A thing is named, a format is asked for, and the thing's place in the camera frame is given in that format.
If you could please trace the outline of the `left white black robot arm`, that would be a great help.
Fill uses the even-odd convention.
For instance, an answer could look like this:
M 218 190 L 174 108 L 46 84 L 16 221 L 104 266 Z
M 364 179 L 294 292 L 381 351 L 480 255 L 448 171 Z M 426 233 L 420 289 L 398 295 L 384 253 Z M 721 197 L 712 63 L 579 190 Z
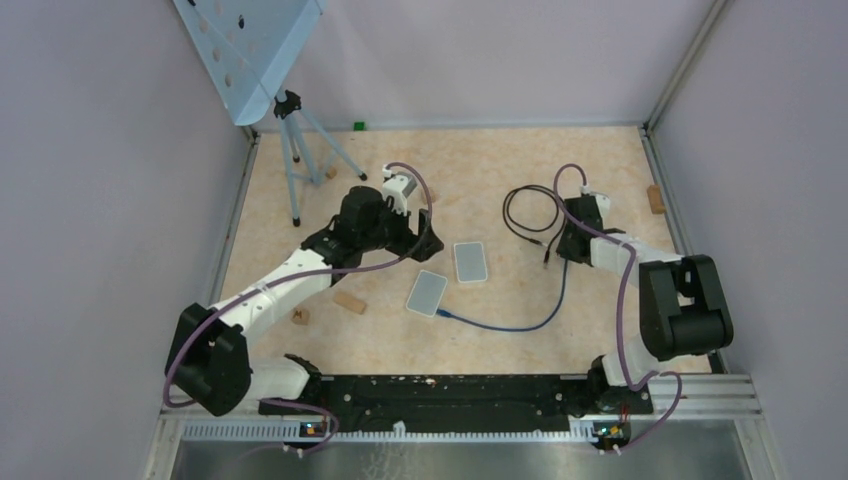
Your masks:
M 351 274 L 388 268 L 405 259 L 423 263 L 444 248 L 435 234 L 432 208 L 412 213 L 397 195 L 356 186 L 339 212 L 309 235 L 290 256 L 241 293 L 179 315 L 165 366 L 163 402 L 169 408 L 198 404 L 214 416 L 231 412 L 248 394 L 253 368 L 249 350 L 271 326 L 307 299 Z M 365 266 L 365 254 L 393 259 Z

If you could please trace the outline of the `white power adapter box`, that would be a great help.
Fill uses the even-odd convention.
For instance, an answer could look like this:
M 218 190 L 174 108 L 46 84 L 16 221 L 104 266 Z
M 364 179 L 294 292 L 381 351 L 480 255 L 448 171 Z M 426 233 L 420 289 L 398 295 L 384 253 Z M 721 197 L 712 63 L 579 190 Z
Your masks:
M 482 242 L 455 243 L 453 253 L 459 283 L 479 283 L 488 280 L 488 267 Z

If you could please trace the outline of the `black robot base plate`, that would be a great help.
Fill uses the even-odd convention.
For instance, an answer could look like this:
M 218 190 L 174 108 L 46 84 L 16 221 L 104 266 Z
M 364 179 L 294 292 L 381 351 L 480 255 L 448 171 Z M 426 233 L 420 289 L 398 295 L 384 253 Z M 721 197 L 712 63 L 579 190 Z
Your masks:
M 312 381 L 300 402 L 336 416 L 340 432 L 564 432 L 574 418 L 654 411 L 646 388 L 606 387 L 584 375 L 336 375 Z

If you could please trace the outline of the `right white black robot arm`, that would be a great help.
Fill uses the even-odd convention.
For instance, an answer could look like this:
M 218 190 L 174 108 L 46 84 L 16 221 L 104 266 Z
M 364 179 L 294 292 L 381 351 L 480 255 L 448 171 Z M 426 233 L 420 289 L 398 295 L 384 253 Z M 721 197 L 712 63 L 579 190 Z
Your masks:
M 566 222 L 557 254 L 619 276 L 616 346 L 587 374 L 586 397 L 612 412 L 670 360 L 706 355 L 731 344 L 734 327 L 714 260 L 681 256 L 607 229 L 608 198 L 583 193 L 564 200 Z

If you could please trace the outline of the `wooden block near left arm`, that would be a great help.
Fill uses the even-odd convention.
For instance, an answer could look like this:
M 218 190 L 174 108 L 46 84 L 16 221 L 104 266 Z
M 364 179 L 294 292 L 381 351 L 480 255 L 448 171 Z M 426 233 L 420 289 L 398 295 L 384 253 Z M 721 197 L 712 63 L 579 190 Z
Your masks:
M 367 303 L 364 300 L 344 291 L 337 291 L 333 301 L 338 306 L 358 315 L 363 315 L 367 309 Z

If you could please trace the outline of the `grey network switch box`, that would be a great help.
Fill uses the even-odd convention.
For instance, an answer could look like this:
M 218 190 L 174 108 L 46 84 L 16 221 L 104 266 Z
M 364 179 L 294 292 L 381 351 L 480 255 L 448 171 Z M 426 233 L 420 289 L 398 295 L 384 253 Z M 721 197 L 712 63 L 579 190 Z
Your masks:
M 406 309 L 419 315 L 434 317 L 447 285 L 447 277 L 421 270 L 406 301 Z

